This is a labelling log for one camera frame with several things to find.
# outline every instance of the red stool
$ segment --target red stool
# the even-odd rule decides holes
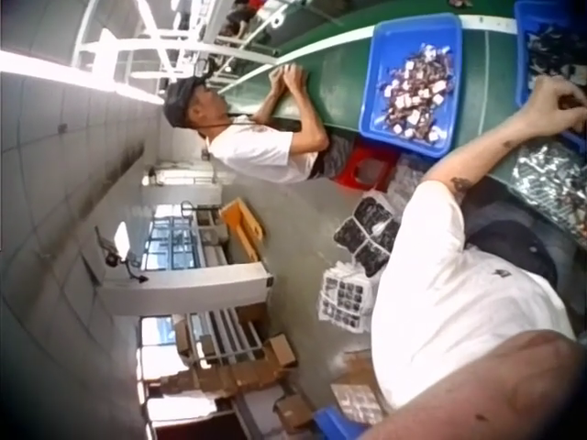
[[[370,141],[361,137],[355,140],[355,146],[350,154],[349,161],[345,169],[333,179],[339,185],[346,186],[355,190],[368,191],[375,189],[385,193],[389,185],[390,175],[397,160],[400,158],[400,152],[389,144]],[[375,182],[365,183],[357,179],[357,172],[360,164],[367,159],[378,160],[383,164]]]

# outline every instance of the forearm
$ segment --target forearm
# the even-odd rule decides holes
[[[261,124],[266,126],[271,121],[271,115],[273,114],[273,110],[275,110],[275,106],[279,103],[281,98],[281,94],[271,90],[269,94],[265,97],[265,100],[260,105],[259,110],[255,113],[251,119],[255,121],[257,124]]]
[[[423,181],[439,181],[454,194],[464,193],[528,138],[523,126],[512,116],[500,126],[450,152],[426,173]]]
[[[316,151],[324,149],[327,143],[327,132],[320,120],[314,105],[305,89],[292,91],[292,97],[300,114],[302,135],[316,144]]]

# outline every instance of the baseball cap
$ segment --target baseball cap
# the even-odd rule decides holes
[[[182,78],[167,87],[163,113],[172,127],[189,128],[187,109],[198,85],[205,85],[204,77]]]

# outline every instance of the gray floor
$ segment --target gray floor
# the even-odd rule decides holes
[[[478,189],[495,195],[495,189],[484,190],[482,185]],[[332,404],[329,383],[341,374],[340,356],[368,347],[370,337],[318,322],[316,298],[324,270],[338,260],[350,261],[349,253],[337,247],[332,236],[357,205],[361,192],[327,180],[285,186],[237,177],[223,193],[225,203],[236,197],[247,201],[265,227],[267,239],[260,253],[276,275],[271,326],[288,335],[299,358],[294,380],[316,408]],[[482,196],[474,199],[485,203]],[[246,262],[237,240],[231,240],[230,250],[235,262]],[[584,286],[584,265],[576,269],[574,282]]]

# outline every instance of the blue crate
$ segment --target blue crate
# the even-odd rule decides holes
[[[454,90],[435,110],[435,125],[447,137],[431,145],[417,139],[395,135],[381,120],[388,100],[380,91],[381,83],[389,82],[389,70],[404,67],[406,59],[418,52],[423,43],[442,48],[449,46],[454,64]],[[360,110],[359,132],[366,138],[410,149],[431,158],[445,156],[452,145],[459,106],[462,70],[462,27],[454,14],[412,16],[377,25],[371,40],[367,81]]]
[[[575,17],[563,4],[545,1],[519,1],[515,4],[515,21],[517,24],[517,78],[515,102],[522,106],[528,100],[528,49],[526,33],[537,32],[540,25],[557,25],[581,31],[583,17]],[[587,149],[587,141],[581,136],[566,131],[562,134],[566,139],[577,145],[581,152]]]
[[[326,440],[357,440],[369,429],[366,424],[347,419],[336,406],[315,412],[314,421]]]

